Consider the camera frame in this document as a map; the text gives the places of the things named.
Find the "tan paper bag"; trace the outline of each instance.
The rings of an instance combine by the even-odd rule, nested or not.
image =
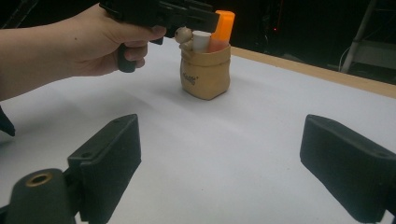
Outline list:
[[[230,87],[231,47],[213,53],[181,51],[180,80],[183,90],[211,100]]]

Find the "black sleeve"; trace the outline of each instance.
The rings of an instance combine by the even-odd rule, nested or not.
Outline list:
[[[15,128],[11,121],[4,114],[0,106],[0,131],[8,133],[11,136],[15,136]]]

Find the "table surface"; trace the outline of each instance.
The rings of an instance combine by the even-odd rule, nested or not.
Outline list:
[[[108,122],[137,114],[142,163],[110,223],[357,223],[301,164],[304,120],[337,120],[396,152],[393,86],[233,48],[230,89],[205,101],[181,89],[179,63],[165,39],[133,74],[1,102],[17,136],[0,133],[0,206],[20,178],[65,170]]]

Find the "dark background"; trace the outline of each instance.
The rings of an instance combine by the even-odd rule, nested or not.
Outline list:
[[[0,24],[3,24],[21,0],[0,1]],[[212,5],[215,10],[235,13],[231,45],[338,70],[341,56],[358,32],[370,0],[200,1]],[[39,0],[20,27],[60,21],[97,2]],[[376,8],[365,37],[396,44],[396,0],[378,0]],[[172,32],[170,30],[167,36],[172,36]],[[396,84],[393,70],[354,64],[350,73]]]

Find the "orange tip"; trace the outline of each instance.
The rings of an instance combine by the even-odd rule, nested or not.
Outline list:
[[[233,30],[233,20],[235,19],[235,14],[231,11],[224,10],[217,10],[216,13],[219,14],[219,22],[216,32],[212,34],[211,38],[229,41],[231,32]]]

